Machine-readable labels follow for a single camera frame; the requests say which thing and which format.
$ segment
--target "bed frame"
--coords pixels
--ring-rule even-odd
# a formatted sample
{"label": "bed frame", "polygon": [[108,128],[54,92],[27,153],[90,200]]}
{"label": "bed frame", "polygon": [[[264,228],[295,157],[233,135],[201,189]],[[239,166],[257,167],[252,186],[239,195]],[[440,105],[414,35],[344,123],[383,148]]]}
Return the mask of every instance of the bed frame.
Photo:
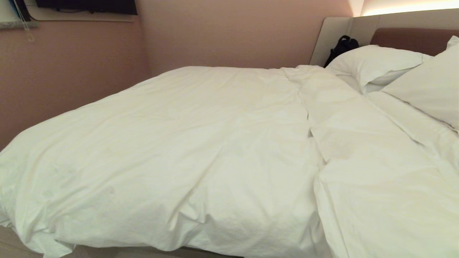
{"label": "bed frame", "polygon": [[[406,13],[408,17],[412,17],[413,13]],[[444,18],[443,11],[430,11],[429,16],[441,16]],[[335,34],[328,35],[327,38],[333,38],[333,44],[342,34],[340,30],[344,26],[342,25],[343,18],[337,18],[340,25],[332,28],[323,28],[322,33],[327,31],[334,31]],[[354,23],[354,26],[359,26],[355,30],[355,35],[360,34],[361,42],[367,41],[367,44],[377,44],[385,47],[394,47],[399,49],[413,50],[422,52],[429,55],[436,55],[445,50],[447,41],[452,35],[459,36],[459,22],[456,24],[456,29],[423,29],[423,28],[373,28],[370,27],[368,30],[371,33],[369,39],[366,38],[368,31],[362,31],[361,26],[368,26],[368,24],[360,24],[359,22]],[[330,22],[325,22],[324,26],[330,26]],[[330,49],[326,51],[326,55],[322,53],[322,57],[316,53],[316,61],[318,63],[325,63]],[[42,255],[30,251],[25,247],[17,235],[11,230],[0,226],[0,257],[5,258],[42,258]],[[151,247],[133,247],[133,248],[92,248],[92,247],[77,247],[77,249],[65,258],[227,258],[228,256],[222,256],[206,251],[194,250],[190,248],[181,248],[174,252],[162,252]]]}

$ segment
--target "black backpack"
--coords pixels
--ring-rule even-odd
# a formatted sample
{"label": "black backpack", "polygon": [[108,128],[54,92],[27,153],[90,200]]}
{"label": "black backpack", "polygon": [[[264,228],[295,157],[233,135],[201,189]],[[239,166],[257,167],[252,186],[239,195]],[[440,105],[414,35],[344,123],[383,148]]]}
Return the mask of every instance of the black backpack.
{"label": "black backpack", "polygon": [[327,67],[333,59],[337,56],[341,55],[342,53],[348,52],[349,50],[353,50],[358,48],[358,42],[355,39],[351,39],[349,36],[342,36],[338,41],[338,44],[334,49],[330,50],[330,57],[328,58],[327,62],[325,63],[324,67]]}

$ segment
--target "window blind cord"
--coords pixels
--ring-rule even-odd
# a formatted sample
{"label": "window blind cord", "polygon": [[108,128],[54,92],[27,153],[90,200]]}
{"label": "window blind cord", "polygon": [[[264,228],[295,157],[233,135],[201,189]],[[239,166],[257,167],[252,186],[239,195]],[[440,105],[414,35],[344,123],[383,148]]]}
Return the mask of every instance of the window blind cord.
{"label": "window blind cord", "polygon": [[26,20],[24,19],[24,16],[22,15],[21,9],[19,9],[19,6],[17,5],[16,0],[13,0],[13,1],[14,1],[14,5],[16,6],[17,13],[19,14],[19,18],[21,19],[22,26],[24,26],[24,31],[26,32],[26,35],[27,35],[27,41],[34,42],[35,41],[35,37],[30,32],[30,28],[29,28]]}

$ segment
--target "wall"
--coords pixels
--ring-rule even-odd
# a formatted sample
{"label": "wall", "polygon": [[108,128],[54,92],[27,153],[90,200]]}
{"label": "wall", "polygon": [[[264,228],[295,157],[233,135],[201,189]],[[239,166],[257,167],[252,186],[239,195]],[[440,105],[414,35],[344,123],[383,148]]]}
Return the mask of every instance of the wall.
{"label": "wall", "polygon": [[459,0],[365,0],[362,16],[459,8]]}
{"label": "wall", "polygon": [[0,150],[22,130],[150,76],[140,22],[0,30]]}
{"label": "wall", "polygon": [[183,66],[308,64],[323,20],[353,16],[348,0],[138,0],[137,5],[152,75]]}

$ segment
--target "floor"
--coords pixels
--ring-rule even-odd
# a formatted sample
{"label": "floor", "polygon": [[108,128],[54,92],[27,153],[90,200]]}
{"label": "floor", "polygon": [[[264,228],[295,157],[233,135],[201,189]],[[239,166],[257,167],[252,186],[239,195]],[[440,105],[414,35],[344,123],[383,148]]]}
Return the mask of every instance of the floor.
{"label": "floor", "polygon": [[[163,252],[152,247],[135,248],[92,248],[77,247],[64,258],[229,258],[211,252],[188,248],[173,252]],[[43,258],[43,255],[30,251],[11,230],[0,227],[0,258]]]}

